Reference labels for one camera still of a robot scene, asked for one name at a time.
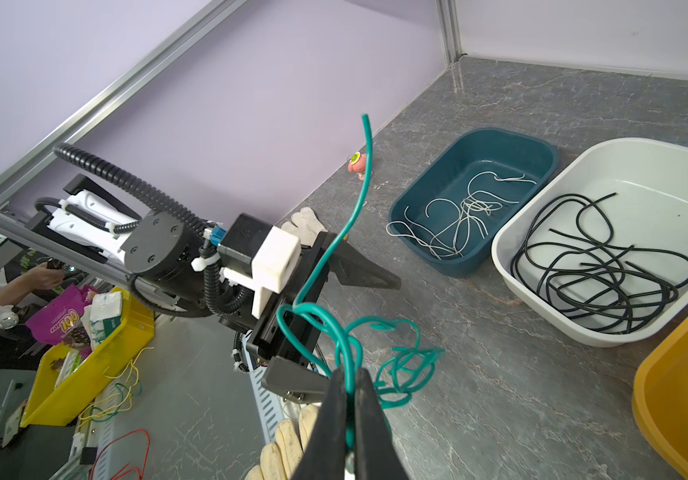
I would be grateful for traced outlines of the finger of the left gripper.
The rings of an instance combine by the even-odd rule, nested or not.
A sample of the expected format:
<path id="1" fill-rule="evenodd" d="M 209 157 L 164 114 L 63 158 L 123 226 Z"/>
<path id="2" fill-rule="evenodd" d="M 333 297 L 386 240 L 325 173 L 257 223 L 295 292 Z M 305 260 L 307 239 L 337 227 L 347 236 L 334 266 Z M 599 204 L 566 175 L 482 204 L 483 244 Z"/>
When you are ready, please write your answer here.
<path id="1" fill-rule="evenodd" d="M 343 286 L 399 290 L 401 279 L 342 241 L 328 259 L 330 270 Z"/>
<path id="2" fill-rule="evenodd" d="M 261 386 L 297 404 L 320 403 L 330 383 L 330 377 L 282 357 L 273 357 L 260 381 Z"/>

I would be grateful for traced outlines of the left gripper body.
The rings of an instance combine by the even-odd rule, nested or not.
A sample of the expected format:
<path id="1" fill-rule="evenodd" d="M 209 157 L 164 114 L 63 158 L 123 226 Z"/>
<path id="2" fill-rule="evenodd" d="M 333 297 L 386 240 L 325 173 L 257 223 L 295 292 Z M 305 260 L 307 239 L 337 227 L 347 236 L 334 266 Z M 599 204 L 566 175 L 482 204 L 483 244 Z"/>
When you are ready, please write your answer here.
<path id="1" fill-rule="evenodd" d="M 245 301 L 230 314 L 219 316 L 219 321 L 237 332 L 245 341 L 247 355 L 263 365 L 274 358 L 283 358 L 307 367 L 309 357 L 319 336 L 325 332 L 325 321 L 316 317 L 302 304 L 314 304 L 327 281 L 333 258 L 325 254 L 336 235 L 321 232 L 313 244 L 301 248 L 300 256 L 290 271 L 283 289 L 275 293 L 257 284 L 241 271 L 228 268 L 222 274 L 235 289 L 246 291 Z"/>

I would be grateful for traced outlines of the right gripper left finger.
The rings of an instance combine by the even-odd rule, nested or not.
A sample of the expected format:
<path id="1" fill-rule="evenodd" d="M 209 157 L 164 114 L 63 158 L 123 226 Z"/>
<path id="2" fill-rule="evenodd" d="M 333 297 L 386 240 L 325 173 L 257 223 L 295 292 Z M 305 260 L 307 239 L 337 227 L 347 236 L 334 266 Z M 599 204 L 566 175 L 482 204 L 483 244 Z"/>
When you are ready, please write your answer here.
<path id="1" fill-rule="evenodd" d="M 292 480 L 343 480 L 347 446 L 348 396 L 341 369 L 332 372 L 318 416 Z"/>

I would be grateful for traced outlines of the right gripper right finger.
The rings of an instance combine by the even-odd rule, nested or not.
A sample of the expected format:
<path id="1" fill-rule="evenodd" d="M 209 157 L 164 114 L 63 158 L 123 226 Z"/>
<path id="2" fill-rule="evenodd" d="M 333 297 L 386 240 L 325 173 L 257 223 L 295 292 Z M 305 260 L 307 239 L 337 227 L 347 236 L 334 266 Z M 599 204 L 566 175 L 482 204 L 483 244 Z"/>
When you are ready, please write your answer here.
<path id="1" fill-rule="evenodd" d="M 363 368 L 355 376 L 353 405 L 355 478 L 407 480 L 374 384 L 368 371 Z"/>

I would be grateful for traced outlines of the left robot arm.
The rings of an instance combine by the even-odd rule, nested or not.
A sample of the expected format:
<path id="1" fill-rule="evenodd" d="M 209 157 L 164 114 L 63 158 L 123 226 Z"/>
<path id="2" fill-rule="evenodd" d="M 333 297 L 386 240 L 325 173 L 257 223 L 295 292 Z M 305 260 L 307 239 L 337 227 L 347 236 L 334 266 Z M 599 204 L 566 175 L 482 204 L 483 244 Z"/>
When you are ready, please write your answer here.
<path id="1" fill-rule="evenodd" d="M 271 363 L 305 366 L 318 334 L 293 314 L 315 301 L 329 274 L 345 286 L 396 290 L 398 276 L 329 231 L 300 238 L 242 214 L 230 228 L 197 216 L 136 175 L 68 143 L 55 155 L 81 169 L 63 199 L 36 201 L 31 230 L 129 273 L 178 300 L 171 314 L 216 316 L 234 334 L 233 362 L 249 372 Z"/>

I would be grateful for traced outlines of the bystander hand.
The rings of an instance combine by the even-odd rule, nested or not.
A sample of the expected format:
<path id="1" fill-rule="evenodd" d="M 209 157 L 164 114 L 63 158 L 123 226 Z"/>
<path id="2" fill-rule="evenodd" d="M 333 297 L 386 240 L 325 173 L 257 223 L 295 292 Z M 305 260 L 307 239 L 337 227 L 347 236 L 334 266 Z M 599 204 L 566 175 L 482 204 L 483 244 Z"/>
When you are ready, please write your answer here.
<path id="1" fill-rule="evenodd" d="M 47 264 L 37 265 L 17 280 L 17 285 L 28 293 L 35 291 L 53 290 L 65 279 L 65 272 L 61 269 L 49 268 Z"/>

